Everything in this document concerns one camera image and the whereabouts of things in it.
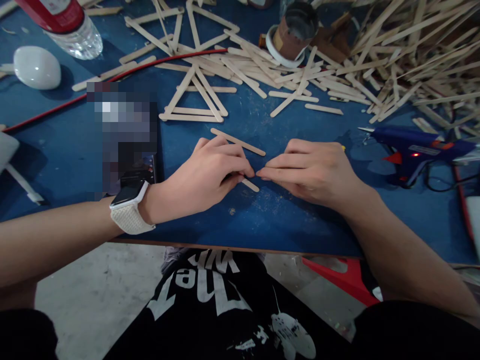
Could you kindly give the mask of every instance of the blue table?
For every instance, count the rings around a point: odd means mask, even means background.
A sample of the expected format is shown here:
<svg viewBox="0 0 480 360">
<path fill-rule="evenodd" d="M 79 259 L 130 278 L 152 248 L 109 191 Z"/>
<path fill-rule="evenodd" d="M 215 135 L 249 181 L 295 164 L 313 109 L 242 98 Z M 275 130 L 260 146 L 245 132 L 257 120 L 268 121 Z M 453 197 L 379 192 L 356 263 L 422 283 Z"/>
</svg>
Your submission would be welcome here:
<svg viewBox="0 0 480 360">
<path fill-rule="evenodd" d="M 173 7 L 177 1 L 168 3 Z M 154 8 L 150 1 L 136 0 L 131 4 L 119 4 L 118 1 L 107 0 L 102 5 L 122 5 L 124 11 L 118 15 L 92 18 L 103 38 L 104 51 L 99 58 L 91 61 L 77 60 L 64 53 L 21 10 L 1 20 L 4 28 L 17 34 L 0 31 L 1 63 L 12 62 L 11 56 L 19 46 L 38 45 L 58 58 L 63 78 L 60 88 L 52 91 L 28 88 L 13 76 L 4 78 L 0 81 L 0 123 L 12 126 L 73 99 L 78 96 L 71 90 L 73 84 L 118 66 L 121 56 L 144 46 L 145 39 L 125 26 L 123 16 L 135 18 L 152 13 Z M 278 4 L 266 11 L 244 7 L 237 1 L 219 1 L 218 6 L 206 8 L 239 25 L 239 35 L 252 43 L 258 41 L 260 33 L 266 33 L 272 24 L 279 21 Z M 331 11 L 330 15 L 333 21 L 341 12 Z M 197 14 L 195 17 L 201 42 L 221 34 L 220 25 Z M 167 31 L 173 33 L 174 26 L 173 16 L 166 20 Z M 24 33 L 21 27 L 27 28 L 29 33 Z M 144 27 L 154 36 L 162 36 L 158 21 L 145 24 Z M 186 14 L 180 42 L 193 46 Z M 225 41 L 221 45 L 229 44 L 229 41 Z M 159 49 L 149 55 L 156 55 L 158 59 L 165 56 Z M 163 109 L 184 75 L 176 71 L 149 68 L 126 79 L 125 84 L 139 91 L 154 92 L 158 109 Z M 457 264 L 480 264 L 463 223 L 456 191 L 434 193 L 426 189 L 421 181 L 409 190 L 386 182 L 386 175 L 394 172 L 392 164 L 382 161 L 388 155 L 387 151 L 374 141 L 363 145 L 365 134 L 357 130 L 358 126 L 368 126 L 371 118 L 361 112 L 366 108 L 364 105 L 332 102 L 326 93 L 311 85 L 309 89 L 320 98 L 320 104 L 339 108 L 345 115 L 307 110 L 298 101 L 277 117 L 271 118 L 270 112 L 282 99 L 268 97 L 263 100 L 245 84 L 239 86 L 218 76 L 208 77 L 208 81 L 213 86 L 238 88 L 236 94 L 218 95 L 229 116 L 223 124 L 215 127 L 266 151 L 265 157 L 245 151 L 254 169 L 260 169 L 269 159 L 282 153 L 291 138 L 338 141 L 345 145 L 346 154 L 358 176 L 376 188 L 398 217 L 443 259 Z M 267 85 L 260 86 L 266 92 L 272 90 Z M 200 95 L 192 92 L 184 95 L 178 106 L 207 108 Z M 102 191 L 102 133 L 99 124 L 94 121 L 93 113 L 93 104 L 83 101 L 14 133 L 21 146 L 12 164 L 49 200 L 51 207 L 93 200 Z M 415 116 L 419 114 L 410 105 L 405 105 L 384 123 L 411 126 L 411 118 Z M 209 123 L 160 123 L 158 143 L 162 149 L 159 154 L 165 176 L 170 176 L 190 156 L 200 137 L 213 137 L 210 133 L 212 124 Z M 437 170 L 442 176 L 450 177 L 448 167 Z M 353 233 L 337 213 L 293 198 L 274 183 L 259 178 L 252 181 L 261 188 L 259 193 L 240 184 L 210 210 L 161 224 L 155 231 L 134 238 L 191 246 L 362 256 Z M 31 203 L 6 173 L 0 175 L 0 189 L 2 221 L 45 209 Z"/>
</svg>

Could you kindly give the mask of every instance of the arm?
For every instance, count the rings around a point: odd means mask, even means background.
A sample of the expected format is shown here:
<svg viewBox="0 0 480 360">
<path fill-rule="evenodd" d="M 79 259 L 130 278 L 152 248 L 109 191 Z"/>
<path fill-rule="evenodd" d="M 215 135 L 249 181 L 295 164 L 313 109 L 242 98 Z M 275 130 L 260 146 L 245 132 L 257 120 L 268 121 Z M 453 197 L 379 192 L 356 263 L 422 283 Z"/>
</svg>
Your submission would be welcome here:
<svg viewBox="0 0 480 360">
<path fill-rule="evenodd" d="M 293 139 L 257 175 L 343 215 L 386 300 L 425 303 L 479 326 L 479 306 L 467 286 L 355 175 L 340 144 Z"/>
<path fill-rule="evenodd" d="M 148 187 L 139 212 L 147 223 L 159 224 L 205 211 L 243 180 L 237 172 L 255 175 L 241 146 L 221 136 L 210 141 L 201 138 L 191 157 L 169 179 Z M 0 223 L 0 310 L 11 308 L 15 303 L 11 299 L 20 293 L 32 293 L 25 284 L 35 286 L 122 234 L 110 218 L 111 202 L 112 198 L 104 198 Z"/>
</svg>

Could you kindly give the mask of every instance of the hand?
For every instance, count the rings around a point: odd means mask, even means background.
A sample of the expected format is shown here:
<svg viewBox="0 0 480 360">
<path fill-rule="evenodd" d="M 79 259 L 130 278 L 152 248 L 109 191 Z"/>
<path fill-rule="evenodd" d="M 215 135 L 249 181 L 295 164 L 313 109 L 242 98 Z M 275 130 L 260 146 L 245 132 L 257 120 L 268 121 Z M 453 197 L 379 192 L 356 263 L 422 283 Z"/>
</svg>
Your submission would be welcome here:
<svg viewBox="0 0 480 360">
<path fill-rule="evenodd" d="M 147 223 L 159 224 L 203 212 L 222 201 L 244 175 L 251 178 L 255 172 L 240 145 L 222 136 L 202 137 L 172 176 L 148 188 L 140 214 Z"/>
<path fill-rule="evenodd" d="M 267 162 L 256 174 L 300 199 L 339 213 L 373 190 L 355 175 L 338 142 L 292 139 L 285 153 Z"/>
</svg>

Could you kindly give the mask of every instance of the white watch band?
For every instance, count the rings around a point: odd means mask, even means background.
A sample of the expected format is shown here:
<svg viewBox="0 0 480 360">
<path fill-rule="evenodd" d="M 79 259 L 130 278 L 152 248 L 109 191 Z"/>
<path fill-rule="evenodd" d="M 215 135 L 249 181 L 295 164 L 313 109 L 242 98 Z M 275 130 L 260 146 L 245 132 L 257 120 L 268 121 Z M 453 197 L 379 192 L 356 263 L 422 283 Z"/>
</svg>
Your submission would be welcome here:
<svg viewBox="0 0 480 360">
<path fill-rule="evenodd" d="M 147 224 L 139 213 L 138 203 L 111 209 L 110 216 L 120 229 L 130 235 L 138 235 L 155 229 Z"/>
</svg>

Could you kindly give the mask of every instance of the black t-shirt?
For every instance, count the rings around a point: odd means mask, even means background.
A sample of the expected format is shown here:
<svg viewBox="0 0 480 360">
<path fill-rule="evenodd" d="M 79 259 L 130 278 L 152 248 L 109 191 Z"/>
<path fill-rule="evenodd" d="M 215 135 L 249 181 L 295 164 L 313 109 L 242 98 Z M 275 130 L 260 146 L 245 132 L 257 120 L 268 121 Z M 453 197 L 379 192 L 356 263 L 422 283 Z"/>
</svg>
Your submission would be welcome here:
<svg viewBox="0 0 480 360">
<path fill-rule="evenodd" d="M 192 249 L 105 359 L 453 359 L 477 356 L 480 340 L 469 323 L 410 301 L 372 306 L 355 325 L 350 344 L 253 253 Z M 54 326 L 39 311 L 0 312 L 0 334 L 0 359 L 56 358 Z"/>
</svg>

